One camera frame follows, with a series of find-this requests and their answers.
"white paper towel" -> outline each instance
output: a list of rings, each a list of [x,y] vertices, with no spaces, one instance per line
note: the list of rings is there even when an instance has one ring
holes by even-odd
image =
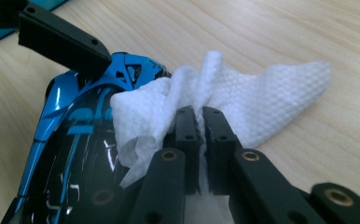
[[[281,130],[323,94],[329,76],[330,64],[326,62],[276,64],[268,67],[262,75],[244,75],[227,67],[220,52],[210,51],[200,72],[190,66],[182,66],[172,78],[163,77],[139,90],[113,95],[110,104],[118,157],[123,165],[131,168],[121,186],[125,188],[145,175],[152,156],[161,149],[178,108],[193,106],[203,136],[202,107],[208,105],[221,110],[242,146],[254,148]],[[206,223],[203,217],[198,221],[193,219],[199,216],[200,209],[196,204],[205,203],[206,206],[212,200],[215,203],[210,204],[215,208],[207,210],[213,217],[206,220],[227,223],[225,220],[230,216],[228,209],[217,214],[226,198],[204,192],[208,189],[202,156],[204,150],[205,145],[202,145],[202,195],[187,197],[186,212],[193,215],[186,216],[186,223]]]

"toy car body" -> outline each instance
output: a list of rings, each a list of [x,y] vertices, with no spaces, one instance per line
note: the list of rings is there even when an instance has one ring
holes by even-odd
[[[106,223],[120,206],[128,168],[118,161],[110,97],[170,73],[147,57],[112,54],[95,82],[69,71],[48,85],[46,102],[4,223]]]

